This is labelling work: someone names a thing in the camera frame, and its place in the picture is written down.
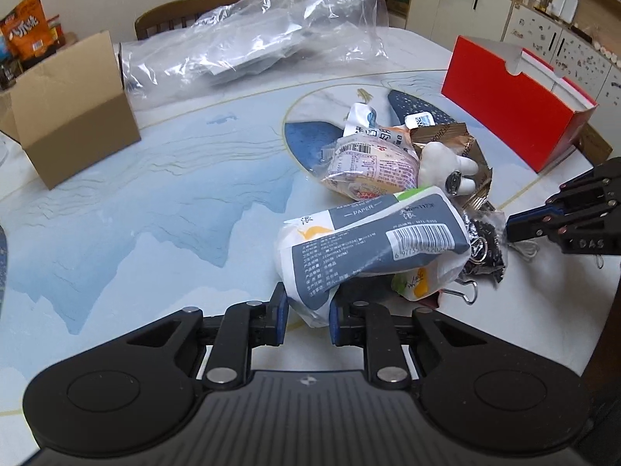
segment marble tabletop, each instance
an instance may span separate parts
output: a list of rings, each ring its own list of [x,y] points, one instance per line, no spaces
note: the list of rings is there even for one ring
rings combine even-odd
[[[382,30],[389,59],[340,66],[276,65],[216,92],[136,113],[142,141],[46,190],[21,149],[0,167],[0,222],[9,267],[0,314],[0,466],[36,448],[21,412],[27,383],[51,363],[193,305],[207,315],[269,298],[282,222],[342,204],[300,164],[289,123],[340,126],[365,101],[394,123],[398,90],[464,121],[494,168],[490,200],[508,214],[540,205],[590,166],[578,152],[535,174],[498,138],[440,94],[450,52],[404,30]],[[534,262],[509,253],[505,280],[481,280],[467,306],[440,311],[581,372],[619,281],[542,242]],[[394,313],[414,306],[386,293]],[[327,329],[291,314],[285,343],[253,352],[253,367],[361,369],[362,352],[330,345]]]

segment wooden chair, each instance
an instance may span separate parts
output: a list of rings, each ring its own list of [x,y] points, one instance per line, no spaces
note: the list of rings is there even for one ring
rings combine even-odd
[[[187,22],[196,21],[202,14],[223,5],[231,5],[239,0],[177,0],[164,3],[159,7],[145,12],[134,23],[136,37],[144,40],[149,37],[149,29],[154,28],[156,35],[163,31],[173,30],[181,23],[182,28],[187,27]]]

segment plush toy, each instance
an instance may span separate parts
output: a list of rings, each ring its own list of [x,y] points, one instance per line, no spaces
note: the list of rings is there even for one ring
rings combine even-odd
[[[473,194],[476,186],[472,179],[462,175],[475,175],[479,165],[473,160],[456,155],[439,141],[425,145],[420,155],[418,186],[438,186],[447,196]]]

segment metal screw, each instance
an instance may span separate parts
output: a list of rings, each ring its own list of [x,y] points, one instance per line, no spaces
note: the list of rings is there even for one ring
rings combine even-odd
[[[232,368],[213,368],[206,376],[213,383],[228,383],[237,378],[237,372]]]
[[[384,382],[397,383],[405,380],[407,377],[408,372],[397,366],[387,366],[378,370],[378,378]]]

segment red box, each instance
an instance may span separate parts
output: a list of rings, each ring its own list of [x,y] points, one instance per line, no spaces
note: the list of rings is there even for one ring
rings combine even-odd
[[[459,37],[442,94],[501,138],[535,171],[557,159],[597,107],[520,46]]]

